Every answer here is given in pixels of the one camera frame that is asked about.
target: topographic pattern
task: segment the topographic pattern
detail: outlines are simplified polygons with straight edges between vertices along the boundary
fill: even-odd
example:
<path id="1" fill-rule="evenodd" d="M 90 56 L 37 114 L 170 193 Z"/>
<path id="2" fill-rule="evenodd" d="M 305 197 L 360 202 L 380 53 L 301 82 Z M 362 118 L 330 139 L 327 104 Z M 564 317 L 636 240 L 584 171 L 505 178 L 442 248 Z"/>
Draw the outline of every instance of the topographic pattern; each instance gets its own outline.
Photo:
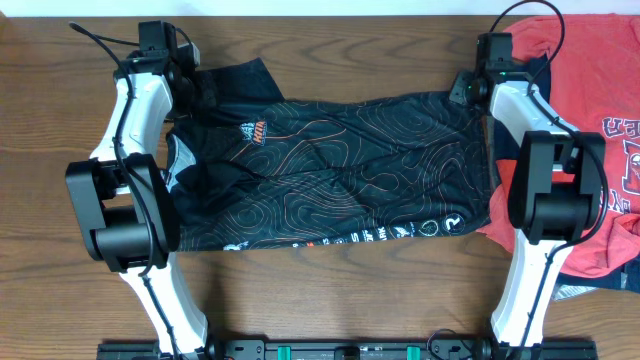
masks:
<path id="1" fill-rule="evenodd" d="M 176 125 L 181 250 L 462 235 L 488 221 L 480 114 L 418 93 L 358 104 L 284 101 L 242 124 Z"/>

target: green connector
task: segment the green connector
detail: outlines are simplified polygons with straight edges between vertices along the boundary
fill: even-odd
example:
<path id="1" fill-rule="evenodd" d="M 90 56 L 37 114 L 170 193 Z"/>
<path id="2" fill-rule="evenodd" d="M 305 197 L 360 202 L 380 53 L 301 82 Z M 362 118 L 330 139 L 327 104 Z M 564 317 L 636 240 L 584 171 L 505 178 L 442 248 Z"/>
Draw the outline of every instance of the green connector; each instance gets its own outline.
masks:
<path id="1" fill-rule="evenodd" d="M 417 346 L 407 346 L 407 360 L 420 360 L 420 348 Z"/>
<path id="2" fill-rule="evenodd" d="M 278 347 L 278 360 L 291 360 L 291 348 L 288 346 Z"/>

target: red t-shirt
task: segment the red t-shirt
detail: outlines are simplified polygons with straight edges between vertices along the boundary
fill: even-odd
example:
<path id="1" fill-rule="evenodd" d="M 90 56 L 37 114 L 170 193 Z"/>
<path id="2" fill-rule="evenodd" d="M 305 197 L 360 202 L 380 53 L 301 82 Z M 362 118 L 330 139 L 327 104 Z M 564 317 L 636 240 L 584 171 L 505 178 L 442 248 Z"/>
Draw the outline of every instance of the red t-shirt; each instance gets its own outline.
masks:
<path id="1" fill-rule="evenodd" d="M 593 278 L 640 253 L 640 18 L 569 15 L 565 23 L 564 44 L 551 64 L 551 106 L 581 131 L 604 136 L 609 212 L 600 231 L 576 246 L 562 272 Z M 551 55 L 560 23 L 555 16 L 533 17 L 505 31 L 513 34 L 513 57 L 528 61 Z M 506 199 L 515 161 L 497 165 L 503 184 L 491 197 L 492 223 L 478 231 L 513 252 Z"/>

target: wire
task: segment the wire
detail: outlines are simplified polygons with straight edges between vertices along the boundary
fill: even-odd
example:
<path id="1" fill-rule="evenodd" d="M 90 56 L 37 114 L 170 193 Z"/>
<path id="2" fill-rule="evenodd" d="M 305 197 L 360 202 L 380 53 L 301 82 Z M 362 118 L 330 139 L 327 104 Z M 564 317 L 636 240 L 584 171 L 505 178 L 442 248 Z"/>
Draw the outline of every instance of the wire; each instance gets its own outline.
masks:
<path id="1" fill-rule="evenodd" d="M 604 172 L 604 167 L 602 165 L 602 162 L 600 161 L 600 159 L 596 155 L 596 153 L 593 150 L 593 148 L 588 143 L 583 142 L 583 137 L 581 135 L 578 135 L 575 131 L 573 131 L 569 127 L 565 126 L 564 124 L 562 124 L 560 122 L 560 118 L 559 117 L 552 116 L 547 111 L 547 109 L 544 108 L 544 106 L 542 106 L 542 104 L 540 104 L 538 99 L 534 96 L 535 95 L 535 91 L 533 90 L 533 84 L 535 83 L 536 79 L 542 74 L 542 72 L 545 69 L 547 69 L 549 66 L 551 66 L 551 62 L 558 55 L 558 53 L 560 52 L 560 49 L 562 48 L 562 44 L 564 43 L 566 26 L 565 26 L 565 23 L 564 23 L 564 18 L 562 16 L 562 14 L 560 13 L 560 10 L 558 10 L 558 8 L 556 8 L 553 4 L 551 4 L 551 3 L 547 2 L 547 1 L 544 1 L 544 0 L 524 0 L 524 1 L 520 1 L 518 3 L 513 4 L 512 6 L 507 8 L 502 14 L 500 14 L 500 16 L 498 16 L 498 18 L 493 23 L 493 26 L 491 26 L 491 30 L 489 30 L 489 32 L 493 32 L 493 30 L 495 30 L 495 28 L 498 25 L 498 23 L 500 22 L 500 20 L 505 15 L 507 15 L 507 13 L 509 11 L 513 10 L 514 8 L 516 8 L 516 7 L 518 7 L 518 6 L 522 5 L 522 4 L 526 4 L 526 3 L 540 3 L 540 4 L 543 4 L 543 5 L 546 5 L 546 6 L 550 7 L 556 13 L 556 15 L 558 17 L 558 20 L 560 21 L 560 41 L 558 42 L 558 45 L 556 46 L 555 51 L 552 53 L 552 55 L 549 57 L 549 59 L 545 62 L 545 64 L 540 69 L 538 69 L 538 71 L 529 80 L 529 85 L 527 86 L 527 96 L 531 99 L 531 101 L 534 103 L 536 108 L 538 108 L 538 110 L 540 110 L 555 126 L 557 126 L 560 129 L 566 131 L 573 138 L 573 140 L 575 141 L 576 145 L 582 146 L 584 151 L 587 152 L 587 155 L 589 155 L 589 157 L 591 157 L 591 159 L 593 160 L 593 162 L 596 165 L 596 169 L 598 171 L 598 176 L 600 177 L 600 183 L 601 183 L 601 186 L 602 186 L 602 206 L 601 206 L 601 209 L 600 209 L 600 213 L 598 214 L 598 218 L 596 220 L 596 223 L 594 224 L 594 226 L 591 228 L 591 230 L 586 235 L 580 237 L 579 239 L 577 239 L 575 241 L 567 241 L 566 243 L 564 243 L 564 244 L 558 246 L 557 248 L 551 250 L 549 252 L 549 254 L 547 254 L 547 262 L 545 264 L 545 268 L 544 268 L 544 271 L 542 273 L 542 278 L 540 279 L 540 284 L 538 284 L 538 290 L 536 291 L 536 297 L 535 297 L 535 299 L 533 301 L 533 307 L 531 309 L 531 312 L 528 314 L 529 318 L 527 320 L 527 324 L 526 324 L 525 329 L 524 329 L 524 334 L 522 336 L 522 341 L 520 342 L 520 346 L 518 347 L 518 349 L 509 355 L 509 359 L 515 359 L 516 356 L 517 356 L 518 359 L 520 359 L 522 357 L 522 350 L 524 349 L 524 347 L 526 345 L 527 338 L 529 337 L 529 332 L 531 331 L 531 324 L 533 322 L 533 318 L 535 317 L 535 313 L 536 313 L 536 310 L 538 308 L 538 304 L 540 302 L 540 297 L 542 295 L 542 289 L 544 288 L 544 284 L 545 284 L 545 282 L 547 280 L 547 276 L 549 275 L 549 271 L 551 269 L 551 265 L 553 264 L 553 259 L 555 258 L 556 254 L 558 254 L 560 251 L 562 251 L 564 249 L 567 249 L 569 247 L 582 244 L 585 241 L 591 239 L 600 230 L 600 228 L 602 227 L 604 219 L 606 218 L 606 215 L 607 215 L 607 210 L 608 210 L 607 206 L 609 204 L 609 183 L 607 181 L 607 175 Z"/>
<path id="2" fill-rule="evenodd" d="M 149 292 L 149 297 L 151 298 L 151 302 L 153 302 L 153 306 L 156 308 L 158 315 L 160 315 L 160 319 L 162 320 L 162 323 L 167 328 L 167 334 L 169 334 L 169 338 L 171 339 L 173 359 L 180 360 L 182 356 L 178 350 L 178 344 L 176 344 L 176 337 L 175 337 L 175 334 L 173 333 L 173 326 L 171 326 L 171 324 L 169 323 L 167 314 L 164 313 L 164 311 L 162 310 L 162 306 L 160 306 L 160 302 L 158 302 L 158 297 L 156 296 L 156 293 L 155 291 L 153 291 L 153 287 L 151 286 L 151 280 L 147 275 L 144 275 L 142 277 L 142 282 L 144 283 L 144 287 L 146 287 L 147 291 Z"/>
<path id="3" fill-rule="evenodd" d="M 108 41 L 108 42 L 112 42 L 112 43 L 116 43 L 116 44 L 121 44 L 121 45 L 129 45 L 129 46 L 140 46 L 140 44 L 138 43 L 134 43 L 131 41 L 125 41 L 125 40 L 120 40 L 120 39 L 114 39 L 114 38 L 110 38 L 110 37 L 106 37 L 106 36 L 102 36 L 102 35 L 98 35 L 98 34 L 93 34 L 95 37 L 97 37 L 100 40 L 103 41 Z"/>
<path id="4" fill-rule="evenodd" d="M 427 351 L 429 351 L 429 353 L 431 354 L 431 356 L 435 357 L 436 360 L 444 360 L 443 358 L 441 358 L 440 356 L 438 356 L 436 353 L 433 352 L 433 350 L 431 349 L 431 340 L 433 338 L 435 338 L 438 334 L 443 333 L 443 332 L 450 332 L 453 335 L 458 335 L 457 332 L 451 330 L 451 329 L 447 329 L 447 328 L 442 328 L 442 329 L 438 329 L 436 330 L 436 332 L 434 332 L 433 334 L 431 334 L 431 336 L 429 336 L 429 339 L 427 340 Z M 471 359 L 473 357 L 473 350 L 471 350 L 471 348 L 469 347 L 469 345 L 467 345 L 464 340 L 459 340 L 460 343 L 462 344 L 462 346 L 464 346 L 465 349 L 467 349 L 467 351 L 469 351 L 469 353 L 471 354 L 469 357 L 464 358 L 463 360 L 467 360 L 467 359 Z"/>
<path id="5" fill-rule="evenodd" d="M 193 44 L 191 42 L 191 39 L 189 39 L 189 36 L 187 36 L 187 34 L 184 31 L 182 31 L 182 29 L 176 28 L 176 31 L 182 34 L 182 36 L 184 36 L 184 39 L 187 40 L 187 43 L 189 43 L 189 45 Z"/>
<path id="6" fill-rule="evenodd" d="M 131 107 L 131 103 L 133 102 L 133 98 L 135 96 L 134 94 L 134 89 L 133 89 L 133 84 L 131 83 L 131 79 L 129 78 L 129 72 L 124 68 L 124 66 L 122 65 L 122 63 L 120 62 L 120 60 L 118 59 L 118 57 L 111 51 L 111 49 L 109 49 L 109 47 L 107 47 L 102 41 L 100 41 L 100 39 L 95 36 L 94 34 L 90 33 L 88 30 L 86 30 L 85 28 L 83 28 L 82 26 L 78 25 L 75 22 L 69 22 L 69 27 L 71 27 L 73 30 L 88 36 L 91 40 L 95 41 L 96 44 L 98 44 L 102 49 L 104 49 L 104 51 L 107 52 L 107 54 L 111 57 L 111 59 L 113 59 L 113 61 L 116 63 L 116 65 L 118 66 L 118 69 L 120 70 L 120 72 L 122 72 L 122 74 L 124 75 L 124 78 L 127 82 L 127 88 L 128 88 L 128 92 L 127 92 L 127 101 L 124 105 L 124 108 L 122 110 L 122 114 L 120 115 L 120 120 L 118 122 L 118 127 L 116 128 L 116 133 L 113 137 L 113 146 L 114 146 L 114 153 L 116 156 L 116 163 L 118 164 L 118 168 L 120 169 L 120 171 L 122 172 L 122 175 L 125 179 L 125 182 L 127 183 L 127 185 L 129 186 L 129 189 L 131 190 L 131 194 L 133 195 L 133 197 L 135 198 L 135 200 L 137 201 L 138 205 L 140 206 L 140 209 L 142 211 L 142 216 L 144 218 L 145 224 L 147 226 L 147 232 L 149 235 L 149 257 L 147 259 L 147 264 L 144 268 L 144 270 L 139 274 L 139 276 L 142 278 L 142 281 L 144 283 L 144 286 L 147 288 L 147 291 L 149 292 L 149 296 L 151 297 L 151 300 L 153 302 L 153 305 L 156 308 L 156 311 L 158 312 L 158 314 L 160 315 L 160 318 L 162 319 L 162 322 L 164 323 L 165 327 L 167 328 L 167 333 L 169 334 L 169 337 L 171 338 L 171 347 L 173 348 L 173 358 L 174 360 L 180 360 L 180 354 L 178 353 L 178 346 L 176 344 L 176 339 L 175 336 L 173 334 L 173 327 L 171 326 L 171 324 L 169 323 L 169 320 L 167 319 L 164 311 L 162 310 L 162 307 L 160 306 L 160 303 L 158 302 L 158 298 L 156 297 L 155 292 L 153 291 L 153 288 L 151 287 L 151 282 L 149 280 L 149 277 L 147 276 L 147 274 L 149 273 L 149 271 L 151 270 L 151 268 L 153 267 L 152 264 L 152 260 L 154 257 L 154 253 L 155 253 L 155 245 L 156 245 L 156 231 L 155 231 L 155 227 L 153 225 L 153 222 L 151 221 L 151 215 L 149 215 L 149 209 L 147 208 L 144 199 L 142 198 L 142 194 L 140 194 L 140 191 L 136 185 L 136 183 L 133 181 L 133 178 L 131 177 L 131 174 L 129 173 L 129 169 L 127 168 L 127 166 L 125 165 L 124 161 L 122 160 L 122 155 L 120 153 L 121 148 L 122 148 L 122 131 L 124 128 L 124 123 L 125 123 L 125 119 L 127 117 L 127 114 L 129 113 L 129 108 Z"/>

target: printed logo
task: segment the printed logo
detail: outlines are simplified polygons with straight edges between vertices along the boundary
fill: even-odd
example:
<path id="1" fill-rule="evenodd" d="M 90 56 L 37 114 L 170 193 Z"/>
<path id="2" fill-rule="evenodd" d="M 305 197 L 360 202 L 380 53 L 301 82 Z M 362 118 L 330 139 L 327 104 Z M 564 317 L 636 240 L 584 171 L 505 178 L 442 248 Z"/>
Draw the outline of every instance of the printed logo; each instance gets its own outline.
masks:
<path id="1" fill-rule="evenodd" d="M 427 220 L 422 223 L 418 232 L 423 236 L 435 236 L 438 233 L 438 222 L 435 220 Z"/>
<path id="2" fill-rule="evenodd" d="M 451 235 L 460 234 L 464 230 L 464 219 L 460 214 L 449 214 L 442 222 L 442 227 Z"/>
<path id="3" fill-rule="evenodd" d="M 604 118 L 602 119 L 602 131 L 608 138 L 619 136 L 624 134 L 624 131 L 620 130 L 622 119 L 617 118 Z"/>
<path id="4" fill-rule="evenodd" d="M 362 237 L 366 242 L 373 241 L 373 235 L 369 233 L 369 230 L 362 230 Z"/>
<path id="5" fill-rule="evenodd" d="M 640 120 L 604 118 L 602 132 L 608 138 L 627 134 L 630 139 L 636 139 L 640 137 Z"/>
<path id="6" fill-rule="evenodd" d="M 260 120 L 255 123 L 245 123 L 240 125 L 240 131 L 244 135 L 244 140 L 263 146 L 267 139 L 267 122 Z"/>
<path id="7" fill-rule="evenodd" d="M 627 154 L 627 171 L 622 178 L 622 190 L 640 195 L 640 145 L 624 140 L 624 153 Z"/>
<path id="8" fill-rule="evenodd" d="M 240 251 L 245 249 L 247 246 L 249 245 L 248 241 L 245 241 L 243 243 L 240 244 L 229 244 L 229 245 L 225 245 L 222 250 L 227 250 L 227 251 Z"/>
<path id="9" fill-rule="evenodd" d="M 618 195 L 617 191 L 613 189 L 610 189 L 610 190 L 611 190 L 611 196 L 609 196 L 609 199 L 611 199 L 611 201 L 609 202 L 609 205 L 607 206 L 607 208 L 610 211 L 615 211 L 620 214 L 630 213 L 631 201 Z"/>
<path id="10" fill-rule="evenodd" d="M 387 240 L 387 231 L 383 227 L 378 228 L 378 237 L 382 241 Z"/>
<path id="11" fill-rule="evenodd" d="M 407 236 L 411 235 L 411 233 L 409 233 L 405 228 L 403 228 L 401 226 L 396 226 L 393 229 L 396 231 L 396 237 L 397 238 L 407 237 Z"/>

